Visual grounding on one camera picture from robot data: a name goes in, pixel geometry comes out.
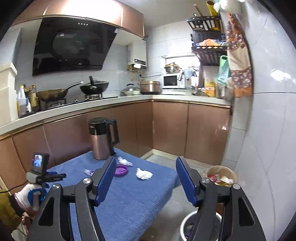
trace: ceiling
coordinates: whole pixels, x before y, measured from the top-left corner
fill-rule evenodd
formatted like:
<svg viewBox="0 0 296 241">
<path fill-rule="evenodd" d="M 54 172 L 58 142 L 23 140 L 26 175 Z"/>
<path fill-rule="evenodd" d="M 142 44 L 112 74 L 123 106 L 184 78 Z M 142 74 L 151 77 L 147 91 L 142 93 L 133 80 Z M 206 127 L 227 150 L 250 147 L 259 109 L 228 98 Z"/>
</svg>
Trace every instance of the ceiling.
<svg viewBox="0 0 296 241">
<path fill-rule="evenodd" d="M 204 15 L 209 15 L 207 0 L 120 0 L 144 14 L 146 29 L 167 23 L 181 21 L 198 12 L 193 6 L 197 4 Z"/>
</svg>

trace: blue gripper pad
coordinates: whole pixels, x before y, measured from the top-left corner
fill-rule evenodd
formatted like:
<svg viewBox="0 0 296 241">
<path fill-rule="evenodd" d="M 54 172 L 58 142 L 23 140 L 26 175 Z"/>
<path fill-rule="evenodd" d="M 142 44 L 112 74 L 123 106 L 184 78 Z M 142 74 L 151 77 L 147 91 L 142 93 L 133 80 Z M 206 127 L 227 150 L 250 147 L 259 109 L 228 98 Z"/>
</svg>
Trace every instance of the blue gripper pad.
<svg viewBox="0 0 296 241">
<path fill-rule="evenodd" d="M 114 177 L 114 173 L 116 171 L 116 165 L 116 158 L 113 157 L 98 185 L 98 195 L 95 199 L 95 203 L 97 205 L 100 205 L 100 203 L 103 202 L 106 198 L 107 192 Z"/>
<path fill-rule="evenodd" d="M 176 170 L 186 194 L 187 200 L 192 203 L 193 206 L 197 204 L 197 197 L 195 194 L 195 185 L 193 184 L 185 166 L 183 165 L 180 157 L 176 159 Z"/>
</svg>

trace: window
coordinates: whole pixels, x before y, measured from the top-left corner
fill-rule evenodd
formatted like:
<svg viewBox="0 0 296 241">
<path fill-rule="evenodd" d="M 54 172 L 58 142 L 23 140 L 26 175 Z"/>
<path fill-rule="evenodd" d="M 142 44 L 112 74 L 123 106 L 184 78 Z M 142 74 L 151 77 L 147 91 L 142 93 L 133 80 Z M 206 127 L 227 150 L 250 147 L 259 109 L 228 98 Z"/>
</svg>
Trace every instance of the window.
<svg viewBox="0 0 296 241">
<path fill-rule="evenodd" d="M 200 61 L 196 56 L 183 56 L 183 57 L 174 57 L 174 58 L 166 58 L 165 64 L 170 64 L 175 62 L 175 64 L 179 65 L 182 69 L 192 68 L 195 70 L 196 76 L 191 77 L 191 85 L 198 85 L 198 76 L 199 76 L 199 66 Z"/>
</svg>

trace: purple lid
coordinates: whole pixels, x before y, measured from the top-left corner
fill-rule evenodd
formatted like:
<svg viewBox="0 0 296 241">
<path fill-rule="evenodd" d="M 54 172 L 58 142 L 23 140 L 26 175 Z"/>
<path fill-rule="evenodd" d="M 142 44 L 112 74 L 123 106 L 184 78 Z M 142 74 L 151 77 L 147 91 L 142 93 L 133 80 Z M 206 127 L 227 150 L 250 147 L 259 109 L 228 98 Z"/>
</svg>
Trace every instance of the purple lid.
<svg viewBox="0 0 296 241">
<path fill-rule="evenodd" d="M 116 165 L 116 171 L 115 171 L 115 176 L 117 177 L 122 177 L 128 172 L 128 167 L 122 164 L 117 164 Z"/>
</svg>

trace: gray tile floor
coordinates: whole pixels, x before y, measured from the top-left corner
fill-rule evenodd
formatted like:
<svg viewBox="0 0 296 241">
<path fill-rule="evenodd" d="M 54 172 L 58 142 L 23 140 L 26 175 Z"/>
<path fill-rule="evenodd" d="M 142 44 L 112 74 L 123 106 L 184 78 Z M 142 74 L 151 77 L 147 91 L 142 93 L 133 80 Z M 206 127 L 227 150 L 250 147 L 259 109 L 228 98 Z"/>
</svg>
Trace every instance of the gray tile floor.
<svg viewBox="0 0 296 241">
<path fill-rule="evenodd" d="M 148 161 L 175 169 L 175 160 L 153 154 Z M 198 170 L 204 176 L 205 165 L 201 167 L 190 166 Z M 172 197 L 159 212 L 152 225 L 145 231 L 139 240 L 145 241 L 180 241 L 180 224 L 186 215 L 195 211 L 196 208 L 188 202 L 183 187 L 179 186 L 173 190 Z"/>
</svg>

